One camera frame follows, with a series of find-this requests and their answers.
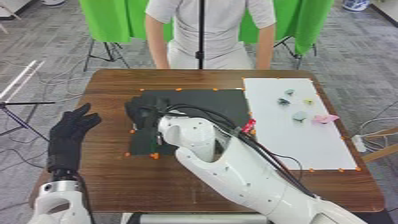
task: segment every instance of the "orange object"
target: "orange object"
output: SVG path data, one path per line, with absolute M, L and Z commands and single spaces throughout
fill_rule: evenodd
M 152 154 L 149 155 L 149 157 L 150 157 L 154 160 L 157 160 L 157 157 L 159 157 L 157 153 L 152 153 Z

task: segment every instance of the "pink toy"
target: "pink toy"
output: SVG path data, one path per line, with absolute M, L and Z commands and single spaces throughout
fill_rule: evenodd
M 335 115 L 316 115 L 312 121 L 316 123 L 326 124 L 333 122 L 339 119 L 339 116 Z

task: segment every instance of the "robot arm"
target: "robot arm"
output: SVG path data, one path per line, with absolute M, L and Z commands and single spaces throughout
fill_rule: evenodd
M 157 131 L 175 145 L 186 169 L 228 201 L 257 211 L 275 224 L 358 224 L 355 215 L 294 188 L 250 146 L 202 118 L 165 116 Z M 213 161 L 214 141 L 223 146 Z
M 83 205 L 85 182 L 77 175 L 83 136 L 99 124 L 97 114 L 85 115 L 90 105 L 63 113 L 49 132 L 47 172 L 51 180 L 40 186 L 28 224 L 90 224 L 90 209 Z

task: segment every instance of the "person's arm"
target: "person's arm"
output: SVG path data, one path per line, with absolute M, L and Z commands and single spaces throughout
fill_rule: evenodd
M 255 69 L 269 69 L 269 61 L 273 56 L 273 38 L 275 38 L 275 25 L 259 29 L 257 35 L 257 62 Z
M 163 23 L 149 15 L 145 15 L 145 35 L 156 69 L 168 69 Z

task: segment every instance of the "yellow object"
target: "yellow object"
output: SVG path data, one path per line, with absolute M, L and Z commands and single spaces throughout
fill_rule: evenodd
M 312 104 L 314 104 L 312 99 L 305 99 L 305 100 L 303 100 L 303 103 L 305 103 L 307 105 L 312 105 Z

